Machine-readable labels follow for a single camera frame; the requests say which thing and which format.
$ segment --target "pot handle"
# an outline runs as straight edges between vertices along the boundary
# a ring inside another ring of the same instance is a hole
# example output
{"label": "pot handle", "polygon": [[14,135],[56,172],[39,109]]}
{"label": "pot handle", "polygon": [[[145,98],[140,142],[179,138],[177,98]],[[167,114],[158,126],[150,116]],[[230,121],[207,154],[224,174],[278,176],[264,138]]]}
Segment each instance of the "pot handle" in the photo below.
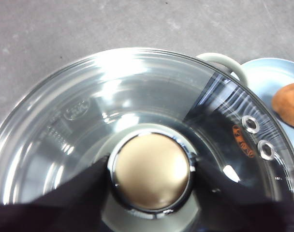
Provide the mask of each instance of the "pot handle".
{"label": "pot handle", "polygon": [[237,75],[239,81],[244,86],[246,87],[248,86],[247,76],[242,66],[238,62],[233,60],[232,58],[227,57],[220,53],[213,53],[213,52],[202,53],[196,57],[207,62],[215,62],[215,63],[224,65],[225,67],[231,69]]}

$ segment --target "glass lid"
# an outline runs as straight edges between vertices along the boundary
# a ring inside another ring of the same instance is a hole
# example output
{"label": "glass lid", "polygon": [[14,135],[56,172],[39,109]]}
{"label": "glass lid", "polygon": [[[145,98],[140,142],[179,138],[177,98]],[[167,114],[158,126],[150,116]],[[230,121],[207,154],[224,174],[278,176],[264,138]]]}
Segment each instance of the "glass lid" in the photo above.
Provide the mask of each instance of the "glass lid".
{"label": "glass lid", "polygon": [[[195,153],[274,201],[294,200],[294,151],[250,90],[196,58],[122,48],[51,75],[4,121],[0,203],[29,203],[47,194],[142,131],[168,145],[173,139],[184,157]],[[126,174],[122,178],[126,183]],[[189,177],[183,178],[186,189]],[[153,222],[123,212],[111,191],[102,231],[185,231],[199,213],[189,191],[176,213]]]}

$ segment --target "concrete floor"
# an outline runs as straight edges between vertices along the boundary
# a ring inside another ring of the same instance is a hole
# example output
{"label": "concrete floor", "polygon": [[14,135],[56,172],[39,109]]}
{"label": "concrete floor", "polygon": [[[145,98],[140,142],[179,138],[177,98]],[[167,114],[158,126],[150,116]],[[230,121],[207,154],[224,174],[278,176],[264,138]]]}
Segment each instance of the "concrete floor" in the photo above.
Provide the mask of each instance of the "concrete floor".
{"label": "concrete floor", "polygon": [[0,0],[0,123],[60,67],[132,46],[294,61],[294,0]]}

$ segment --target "gold knob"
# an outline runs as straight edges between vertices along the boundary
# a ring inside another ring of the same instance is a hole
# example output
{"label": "gold knob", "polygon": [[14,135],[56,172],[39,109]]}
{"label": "gold knob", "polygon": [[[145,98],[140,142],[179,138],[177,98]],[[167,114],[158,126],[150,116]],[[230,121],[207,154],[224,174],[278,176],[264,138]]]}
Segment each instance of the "gold knob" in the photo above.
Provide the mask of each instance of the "gold knob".
{"label": "gold knob", "polygon": [[189,176],[185,151],[162,134],[130,139],[116,160],[115,177],[121,194],[132,205],[147,210],[175,203],[185,191]]}

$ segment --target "blue plate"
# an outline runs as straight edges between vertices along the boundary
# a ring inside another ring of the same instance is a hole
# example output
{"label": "blue plate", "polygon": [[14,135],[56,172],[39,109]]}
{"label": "blue plate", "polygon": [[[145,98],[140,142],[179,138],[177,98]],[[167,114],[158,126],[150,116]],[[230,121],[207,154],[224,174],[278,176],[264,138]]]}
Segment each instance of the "blue plate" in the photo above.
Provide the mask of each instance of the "blue plate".
{"label": "blue plate", "polygon": [[[280,88],[294,83],[294,62],[279,58],[260,58],[246,62],[242,67],[247,75],[248,87],[274,113],[271,106],[272,97]],[[294,148],[294,128],[278,116],[277,118]]]}

